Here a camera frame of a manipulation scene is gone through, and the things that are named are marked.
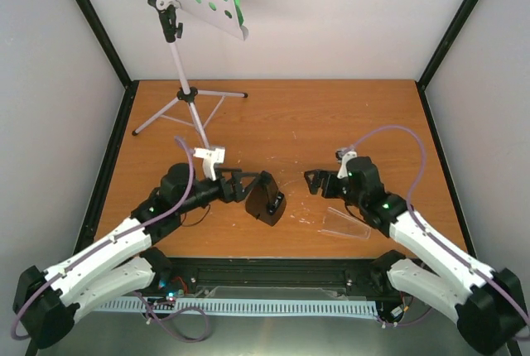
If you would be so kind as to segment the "black metronome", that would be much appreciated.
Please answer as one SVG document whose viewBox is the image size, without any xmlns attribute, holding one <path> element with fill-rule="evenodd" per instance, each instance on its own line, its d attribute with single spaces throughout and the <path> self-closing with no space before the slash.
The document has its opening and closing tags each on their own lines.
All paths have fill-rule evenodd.
<svg viewBox="0 0 530 356">
<path fill-rule="evenodd" d="M 262 171 L 245 201 L 246 212 L 256 220 L 273 227 L 282 217 L 286 207 L 286 196 L 279 190 L 272 174 Z"/>
</svg>

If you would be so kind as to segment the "clear plastic metronome cover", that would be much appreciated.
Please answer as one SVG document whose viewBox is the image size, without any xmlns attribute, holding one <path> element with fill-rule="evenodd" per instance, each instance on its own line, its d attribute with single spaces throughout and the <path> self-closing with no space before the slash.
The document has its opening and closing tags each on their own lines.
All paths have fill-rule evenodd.
<svg viewBox="0 0 530 356">
<path fill-rule="evenodd" d="M 329 207 L 322 219 L 320 232 L 340 237 L 365 240 L 370 237 L 371 228 L 360 219 Z"/>
</svg>

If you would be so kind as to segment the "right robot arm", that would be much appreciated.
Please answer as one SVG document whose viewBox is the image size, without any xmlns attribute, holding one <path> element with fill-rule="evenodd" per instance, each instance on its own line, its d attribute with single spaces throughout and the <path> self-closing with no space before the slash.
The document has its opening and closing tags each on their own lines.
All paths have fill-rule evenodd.
<svg viewBox="0 0 530 356">
<path fill-rule="evenodd" d="M 309 191 L 354 206 L 372 229 L 407 248 L 418 266 L 398 252 L 383 281 L 429 305 L 452 321 L 465 342 L 491 355 L 529 325 L 521 282 L 504 268 L 496 271 L 437 232 L 403 197 L 387 191 L 367 156 L 346 153 L 338 171 L 306 171 Z"/>
</svg>

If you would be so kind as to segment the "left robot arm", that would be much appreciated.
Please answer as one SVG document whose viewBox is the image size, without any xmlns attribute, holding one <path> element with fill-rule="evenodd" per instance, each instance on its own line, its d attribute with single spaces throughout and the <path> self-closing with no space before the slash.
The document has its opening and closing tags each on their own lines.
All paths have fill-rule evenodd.
<svg viewBox="0 0 530 356">
<path fill-rule="evenodd" d="M 270 183 L 266 171 L 220 168 L 213 177 L 197 180 L 191 164 L 171 166 L 110 233 L 63 262 L 44 270 L 32 265 L 20 274 L 12 338 L 47 349 L 107 301 L 149 287 L 166 290 L 172 266 L 156 245 L 181 226 L 181 216 L 214 201 L 250 204 Z"/>
</svg>

